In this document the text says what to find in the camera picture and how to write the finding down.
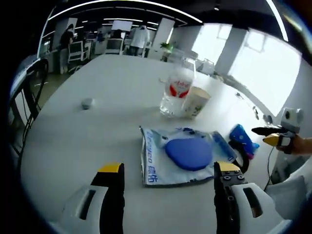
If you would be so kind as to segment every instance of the desk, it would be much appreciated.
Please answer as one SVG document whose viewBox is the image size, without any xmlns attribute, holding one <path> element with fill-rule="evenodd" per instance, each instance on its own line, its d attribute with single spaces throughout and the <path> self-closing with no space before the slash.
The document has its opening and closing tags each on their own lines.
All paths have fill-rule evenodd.
<svg viewBox="0 0 312 234">
<path fill-rule="evenodd" d="M 125 164 L 126 234 L 215 233 L 214 184 L 153 189 L 142 186 L 139 125 L 189 126 L 227 135 L 241 123 L 260 148 L 245 176 L 262 189 L 268 182 L 271 147 L 251 132 L 261 125 L 235 89 L 197 74 L 212 96 L 194 120 L 166 119 L 159 113 L 171 63 L 133 56 L 101 55 L 75 72 L 46 102 L 26 140 L 21 179 L 31 201 L 49 220 L 60 217 L 65 201 L 92 181 L 104 163 Z M 84 98 L 95 99 L 87 111 Z M 270 172 L 277 152 L 271 155 Z"/>
</svg>

